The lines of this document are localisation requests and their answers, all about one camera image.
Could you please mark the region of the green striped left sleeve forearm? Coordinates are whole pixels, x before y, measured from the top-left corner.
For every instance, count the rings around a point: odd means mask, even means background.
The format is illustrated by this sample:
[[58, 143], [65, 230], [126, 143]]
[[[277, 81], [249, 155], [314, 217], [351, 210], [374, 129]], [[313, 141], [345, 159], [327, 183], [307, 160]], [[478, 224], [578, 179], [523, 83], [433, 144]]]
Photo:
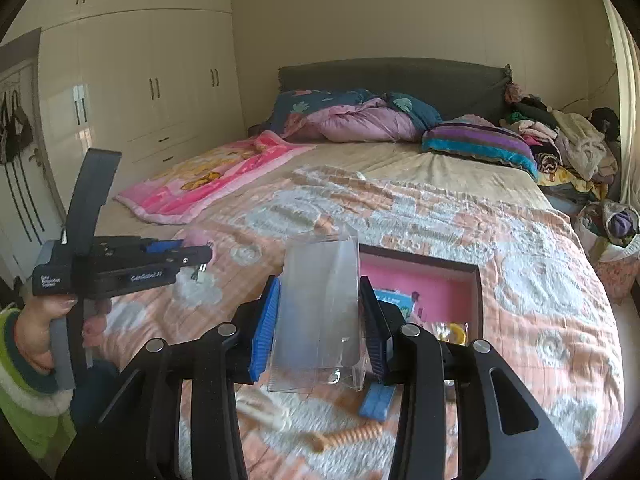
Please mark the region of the green striped left sleeve forearm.
[[14, 339], [19, 310], [1, 312], [1, 411], [21, 445], [43, 469], [55, 471], [76, 436], [70, 416], [74, 390], [38, 373]]

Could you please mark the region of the person's left hand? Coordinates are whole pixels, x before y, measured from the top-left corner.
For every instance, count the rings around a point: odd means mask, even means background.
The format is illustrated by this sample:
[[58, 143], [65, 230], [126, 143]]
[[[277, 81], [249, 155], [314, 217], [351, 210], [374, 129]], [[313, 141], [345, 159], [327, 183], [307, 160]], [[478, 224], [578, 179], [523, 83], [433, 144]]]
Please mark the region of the person's left hand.
[[[39, 374], [47, 375], [54, 369], [51, 352], [51, 322], [70, 312], [76, 304], [75, 296], [30, 297], [18, 315], [14, 327], [17, 350], [26, 362]], [[104, 338], [106, 316], [111, 312], [112, 302], [102, 299], [96, 302], [96, 314], [87, 318], [81, 336], [85, 348], [97, 347]]]

